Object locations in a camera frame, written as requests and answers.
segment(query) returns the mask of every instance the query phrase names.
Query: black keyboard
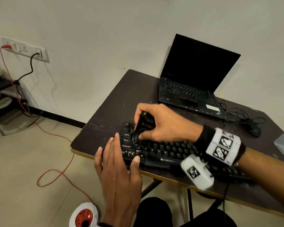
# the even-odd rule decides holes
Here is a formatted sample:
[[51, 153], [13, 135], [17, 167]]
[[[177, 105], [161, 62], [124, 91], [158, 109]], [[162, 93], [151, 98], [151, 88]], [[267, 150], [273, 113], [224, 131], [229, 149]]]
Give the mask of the black keyboard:
[[[123, 159], [126, 165], [130, 165], [132, 159], [140, 156], [140, 166], [163, 168], [169, 170], [181, 170], [180, 163], [190, 154], [200, 156], [196, 147], [190, 142], [164, 142], [136, 141], [132, 139], [134, 124], [123, 123], [120, 131], [120, 142]], [[235, 167], [218, 169], [215, 166], [206, 166], [215, 179], [224, 182], [253, 183]]]
[[206, 104], [212, 106], [216, 105], [210, 92], [202, 91], [185, 84], [179, 84], [172, 80], [165, 80], [164, 87], [167, 91], [174, 92], [175, 94], [189, 96], [193, 99], [203, 100], [206, 102]]

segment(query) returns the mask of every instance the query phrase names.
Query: laptop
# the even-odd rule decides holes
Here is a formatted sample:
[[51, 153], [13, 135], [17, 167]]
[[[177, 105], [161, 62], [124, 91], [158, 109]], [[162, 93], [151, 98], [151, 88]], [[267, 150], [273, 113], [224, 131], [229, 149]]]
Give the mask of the laptop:
[[240, 56], [176, 34], [160, 76], [159, 101], [226, 119], [214, 91]]

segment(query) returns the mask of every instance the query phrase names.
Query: tiled floor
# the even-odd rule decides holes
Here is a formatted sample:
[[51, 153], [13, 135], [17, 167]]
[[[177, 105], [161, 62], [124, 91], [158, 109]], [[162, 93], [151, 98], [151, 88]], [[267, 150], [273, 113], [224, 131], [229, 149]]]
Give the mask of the tiled floor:
[[[72, 212], [81, 203], [88, 201], [86, 196], [63, 177], [44, 188], [38, 187], [36, 181], [49, 169], [64, 169], [72, 157], [70, 143], [42, 132], [35, 125], [25, 128], [30, 122], [30, 118], [19, 116], [0, 125], [4, 133], [9, 134], [0, 134], [0, 226], [68, 226]], [[46, 131], [63, 135], [70, 140], [81, 130], [44, 118], [39, 123]], [[49, 182], [57, 174], [48, 173], [41, 183]], [[91, 196], [101, 211], [104, 210], [101, 186], [93, 160], [75, 156], [66, 175]], [[152, 182], [146, 176], [143, 180], [143, 188]], [[147, 197], [150, 196], [157, 196], [168, 203], [175, 227], [188, 221], [185, 188], [163, 182]], [[194, 216], [207, 210], [212, 202], [192, 191]], [[284, 218], [232, 202], [226, 202], [225, 208], [238, 226], [284, 226]]]

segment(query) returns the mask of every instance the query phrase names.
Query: hand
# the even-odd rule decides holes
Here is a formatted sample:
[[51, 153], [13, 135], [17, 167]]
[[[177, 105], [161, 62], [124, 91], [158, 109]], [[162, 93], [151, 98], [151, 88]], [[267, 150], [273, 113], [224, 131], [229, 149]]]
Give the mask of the hand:
[[164, 104], [139, 103], [135, 113], [135, 124], [138, 123], [142, 111], [150, 113], [155, 118], [156, 127], [141, 133], [140, 140], [195, 142], [202, 133], [203, 126], [183, 118]]
[[101, 155], [102, 147], [99, 147], [95, 154], [95, 169], [106, 204], [102, 222], [114, 227], [128, 227], [141, 201], [143, 181], [139, 171], [140, 157], [134, 157], [129, 175], [118, 133], [106, 144], [103, 165]]

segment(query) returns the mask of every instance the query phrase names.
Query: baseboard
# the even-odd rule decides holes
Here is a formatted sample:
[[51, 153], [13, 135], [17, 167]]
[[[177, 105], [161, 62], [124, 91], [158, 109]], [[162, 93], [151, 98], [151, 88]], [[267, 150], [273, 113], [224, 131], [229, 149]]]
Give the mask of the baseboard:
[[[43, 110], [40, 110], [40, 109], [35, 108], [35, 107], [31, 107], [31, 106], [29, 106], [29, 110], [32, 114], [35, 114], [35, 115], [38, 115], [38, 114], [40, 114], [41, 111], [43, 111]], [[58, 122], [66, 123], [66, 124], [76, 126], [76, 127], [79, 127], [79, 128], [83, 128], [86, 124], [84, 122], [79, 122], [77, 120], [66, 118], [64, 116], [60, 116], [60, 115], [57, 115], [57, 114], [54, 114], [54, 113], [51, 113], [51, 112], [48, 112], [48, 111], [43, 111], [42, 117], [52, 119], [52, 120], [55, 120], [55, 121], [58, 121]]]

